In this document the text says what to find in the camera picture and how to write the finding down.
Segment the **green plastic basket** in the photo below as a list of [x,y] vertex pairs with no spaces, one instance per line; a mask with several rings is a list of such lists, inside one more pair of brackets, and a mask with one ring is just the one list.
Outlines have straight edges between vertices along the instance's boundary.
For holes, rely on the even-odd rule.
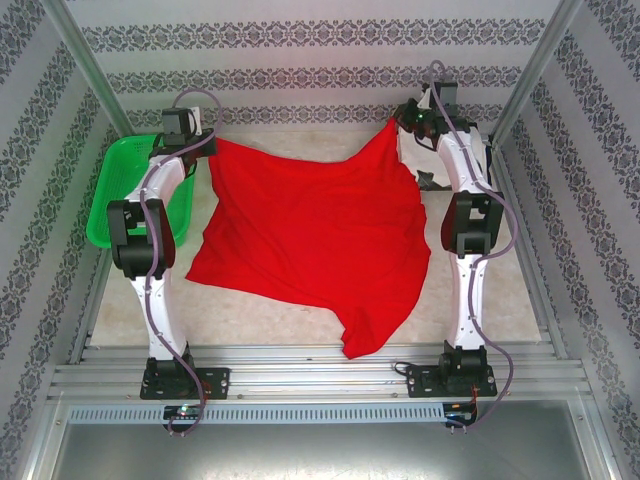
[[[111,248],[107,206],[124,200],[142,180],[156,136],[123,137],[107,150],[92,202],[86,235],[96,247]],[[182,246],[189,230],[193,203],[195,172],[175,190],[167,207],[169,223],[177,247]]]

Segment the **aluminium corner post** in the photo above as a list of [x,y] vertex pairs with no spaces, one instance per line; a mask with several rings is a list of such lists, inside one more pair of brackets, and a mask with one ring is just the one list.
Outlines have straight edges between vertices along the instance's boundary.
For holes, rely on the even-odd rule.
[[583,4],[583,1],[584,0],[559,0],[521,77],[516,82],[514,90],[496,122],[495,128],[491,132],[490,140],[493,146],[500,145],[504,142],[533,88],[544,73],[549,61],[552,59],[555,49]]
[[40,2],[72,54],[88,85],[94,91],[113,127],[121,137],[133,136],[135,129],[125,109],[121,106],[106,74],[100,67],[82,30],[67,7],[66,1],[40,0]]

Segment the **red t-shirt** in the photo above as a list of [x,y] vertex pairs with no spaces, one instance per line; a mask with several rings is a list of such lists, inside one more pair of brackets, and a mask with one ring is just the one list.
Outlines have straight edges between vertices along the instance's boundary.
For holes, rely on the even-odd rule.
[[208,160],[218,203],[188,279],[327,309],[346,357],[377,352],[416,306],[431,254],[397,133],[389,121],[338,162],[219,140]]

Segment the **folded white printed t-shirt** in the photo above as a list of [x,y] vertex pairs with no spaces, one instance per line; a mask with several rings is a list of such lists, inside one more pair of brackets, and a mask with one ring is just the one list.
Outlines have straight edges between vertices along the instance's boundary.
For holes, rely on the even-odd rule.
[[[472,127],[469,134],[464,131],[459,131],[458,134],[467,147],[471,158],[477,162],[483,178],[487,180],[488,161],[486,146],[482,142],[479,131],[475,127]],[[426,145],[426,148],[424,148],[416,142],[413,133],[406,132],[402,128],[398,130],[397,138],[399,159],[415,177],[421,190],[437,191],[451,189],[451,182],[445,164],[439,155],[431,150],[433,143],[430,139],[425,138],[421,140],[421,143]]]

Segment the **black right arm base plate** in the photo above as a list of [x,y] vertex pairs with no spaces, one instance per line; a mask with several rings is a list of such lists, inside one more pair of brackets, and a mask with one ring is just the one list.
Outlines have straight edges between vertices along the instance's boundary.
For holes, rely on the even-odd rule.
[[411,398],[430,397],[495,397],[497,384],[490,366],[477,370],[455,369],[445,375],[430,365],[411,365],[406,369],[408,394]]

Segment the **aluminium side rail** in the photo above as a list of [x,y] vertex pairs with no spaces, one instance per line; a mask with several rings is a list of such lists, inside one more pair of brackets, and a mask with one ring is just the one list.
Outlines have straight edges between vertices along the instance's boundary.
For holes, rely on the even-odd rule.
[[499,147],[492,148],[492,158],[491,169],[492,174],[495,176],[495,183],[501,187],[505,198],[512,205],[518,222],[519,239],[516,241],[516,251],[537,324],[539,329],[545,330],[550,337],[555,356],[562,360],[571,359],[571,353],[564,342],[553,308],[552,298],[547,291],[542,270],[535,254],[526,218],[522,213],[521,202]]
[[100,304],[109,277],[112,259],[109,250],[102,250],[96,262],[91,288],[88,291],[77,328],[69,350],[68,363],[78,364],[83,355],[87,339],[92,335]]

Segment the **grey metal sheet panel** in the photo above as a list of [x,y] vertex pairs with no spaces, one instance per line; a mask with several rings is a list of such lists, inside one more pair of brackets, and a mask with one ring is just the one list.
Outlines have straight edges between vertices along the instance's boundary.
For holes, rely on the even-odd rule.
[[294,423],[293,405],[226,404],[186,438],[151,409],[62,405],[23,480],[621,480],[589,404],[513,401],[449,430],[411,404],[376,423]]

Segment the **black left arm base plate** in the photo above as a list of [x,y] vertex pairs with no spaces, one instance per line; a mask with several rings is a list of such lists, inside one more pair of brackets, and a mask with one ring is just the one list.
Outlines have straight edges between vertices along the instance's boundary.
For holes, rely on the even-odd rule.
[[[198,368],[190,355],[186,355],[183,360],[195,372],[207,400],[227,398],[230,383],[228,368]],[[192,400],[199,398],[199,390],[196,381],[178,360],[149,358],[142,377],[140,398],[142,400]]]

